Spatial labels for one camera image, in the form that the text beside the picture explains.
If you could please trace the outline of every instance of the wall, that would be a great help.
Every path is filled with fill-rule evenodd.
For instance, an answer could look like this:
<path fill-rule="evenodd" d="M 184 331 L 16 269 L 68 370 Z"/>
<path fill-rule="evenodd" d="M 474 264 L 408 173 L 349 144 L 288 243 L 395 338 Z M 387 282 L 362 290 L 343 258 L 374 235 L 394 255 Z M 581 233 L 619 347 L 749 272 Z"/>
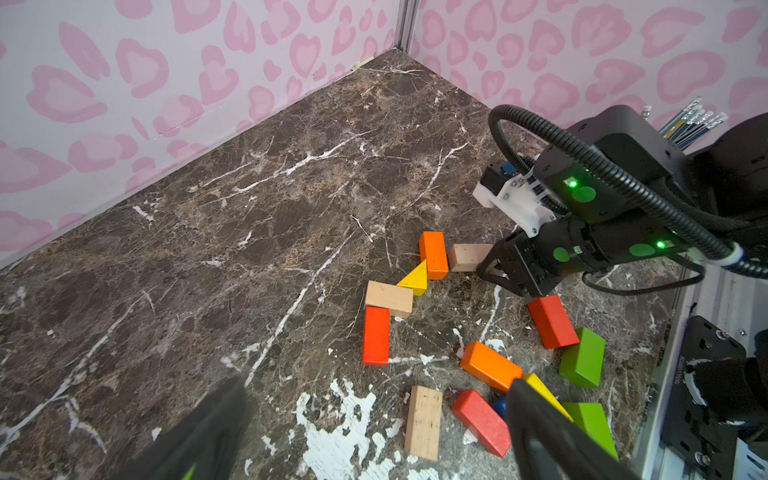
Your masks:
<path fill-rule="evenodd" d="M 661 127 L 696 95 L 730 126 L 768 111 L 765 0 L 420 0 L 409 53 L 489 107 L 560 126 L 650 104 Z"/>
<path fill-rule="evenodd" d="M 0 0 L 0 266 L 391 48 L 396 0 Z"/>

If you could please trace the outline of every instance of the green wooden block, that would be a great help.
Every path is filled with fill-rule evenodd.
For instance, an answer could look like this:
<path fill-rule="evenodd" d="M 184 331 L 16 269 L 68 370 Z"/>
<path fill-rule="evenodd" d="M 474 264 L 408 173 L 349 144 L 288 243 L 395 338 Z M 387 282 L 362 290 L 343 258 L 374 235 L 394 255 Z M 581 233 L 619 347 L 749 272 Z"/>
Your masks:
<path fill-rule="evenodd" d="M 611 427 L 605 418 L 603 406 L 599 403 L 563 403 L 563 408 L 573 418 L 578 428 L 584 430 L 599 446 L 613 455 L 617 460 L 614 438 L 611 436 Z"/>
<path fill-rule="evenodd" d="M 581 388 L 596 389 L 603 371 L 605 339 L 584 327 L 576 329 L 576 335 L 580 342 L 565 347 L 560 375 Z"/>

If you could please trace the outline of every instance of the brown marble surface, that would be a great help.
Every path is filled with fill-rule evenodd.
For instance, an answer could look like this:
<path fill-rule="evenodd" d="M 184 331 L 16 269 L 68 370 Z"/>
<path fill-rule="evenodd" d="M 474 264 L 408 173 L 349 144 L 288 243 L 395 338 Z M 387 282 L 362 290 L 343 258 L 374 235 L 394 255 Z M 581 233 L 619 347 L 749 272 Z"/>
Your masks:
<path fill-rule="evenodd" d="M 233 478 L 517 478 L 450 412 L 465 388 L 496 398 L 459 368 L 475 340 L 561 400 L 601 402 L 628 463 L 671 294 L 557 288 L 607 338 L 599 389 L 566 383 L 524 300 L 474 274 L 430 282 L 392 321 L 390 365 L 361 364 L 367 280 L 405 276 L 424 230 L 451 244 L 513 228 L 472 198 L 500 159 L 487 115 L 391 51 L 0 272 L 3 478 L 107 478 L 232 375 L 254 407 Z M 676 274 L 654 260 L 604 281 Z M 437 463 L 403 451 L 415 384 L 444 392 Z"/>

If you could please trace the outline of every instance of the green circular sticker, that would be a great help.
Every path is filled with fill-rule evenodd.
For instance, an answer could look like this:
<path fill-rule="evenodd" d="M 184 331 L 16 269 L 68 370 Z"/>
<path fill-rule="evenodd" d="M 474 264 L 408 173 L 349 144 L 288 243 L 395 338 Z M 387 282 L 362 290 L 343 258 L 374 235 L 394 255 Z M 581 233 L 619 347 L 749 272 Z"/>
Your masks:
<path fill-rule="evenodd" d="M 656 253 L 656 250 L 647 243 L 636 243 L 632 247 L 629 247 L 629 253 L 636 257 L 647 257 L 648 255 Z"/>
<path fill-rule="evenodd" d="M 568 251 L 563 247 L 557 247 L 552 250 L 552 256 L 555 260 L 562 263 L 566 263 L 571 259 L 571 256 L 568 255 Z"/>
<path fill-rule="evenodd" d="M 592 187 L 579 187 L 574 190 L 571 195 L 573 195 L 574 200 L 580 204 L 588 204 L 594 200 L 598 193 L 594 191 L 594 188 Z"/>

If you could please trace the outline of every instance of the wooden block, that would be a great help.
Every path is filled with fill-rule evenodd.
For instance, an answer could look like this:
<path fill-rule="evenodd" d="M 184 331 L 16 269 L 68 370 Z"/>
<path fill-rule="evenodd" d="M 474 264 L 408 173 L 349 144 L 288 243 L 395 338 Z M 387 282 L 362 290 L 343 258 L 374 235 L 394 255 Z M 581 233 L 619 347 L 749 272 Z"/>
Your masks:
<path fill-rule="evenodd" d="M 452 272 L 474 272 L 491 248 L 490 243 L 457 243 L 448 250 L 448 265 Z"/>
<path fill-rule="evenodd" d="M 587 435 L 596 443 L 603 447 L 606 452 L 618 459 L 616 445 L 611 435 L 611 427 L 605 418 L 605 410 L 599 403 L 563 403 L 568 413 L 573 417 L 574 423 L 578 428 L 584 430 Z"/>
<path fill-rule="evenodd" d="M 533 390 L 536 390 L 539 395 L 543 396 L 547 402 L 550 402 L 560 413 L 568 417 L 568 420 L 574 421 L 571 416 L 568 414 L 568 412 L 565 411 L 562 405 L 560 405 L 560 402 L 552 395 L 552 392 L 549 391 L 547 386 L 541 381 L 541 379 L 538 378 L 538 376 L 535 373 L 528 373 L 526 375 L 523 375 L 523 380 L 525 380 L 531 387 L 533 387 Z"/>
<path fill-rule="evenodd" d="M 547 350 L 578 343 L 578 336 L 557 295 L 543 296 L 528 304 L 533 321 Z"/>
<path fill-rule="evenodd" d="M 475 390 L 458 396 L 451 411 L 490 453 L 504 458 L 512 445 L 507 422 Z"/>
<path fill-rule="evenodd" d="M 580 342 L 563 352 L 560 375 L 581 388 L 596 389 L 603 372 L 605 339 L 588 328 L 576 330 Z"/>
<path fill-rule="evenodd" d="M 406 452 L 437 462 L 440 446 L 442 392 L 414 385 L 408 407 Z"/>
<path fill-rule="evenodd" d="M 523 375 L 523 369 L 480 342 L 467 345 L 462 368 L 504 393 L 509 390 L 512 380 Z"/>
<path fill-rule="evenodd" d="M 427 261 L 427 278 L 442 280 L 448 275 L 448 256 L 445 255 L 445 236 L 442 232 L 424 232 L 419 239 L 422 262 Z"/>
<path fill-rule="evenodd" d="M 406 278 L 400 280 L 397 286 L 403 286 L 413 290 L 413 296 L 424 295 L 427 291 L 427 262 L 422 261 L 418 267 L 413 269 Z"/>
<path fill-rule="evenodd" d="M 365 303 L 366 306 L 389 309 L 393 316 L 408 318 L 413 308 L 413 290 L 369 280 Z"/>
<path fill-rule="evenodd" d="M 362 362 L 366 365 L 389 363 L 389 310 L 366 307 L 366 333 L 362 340 Z"/>

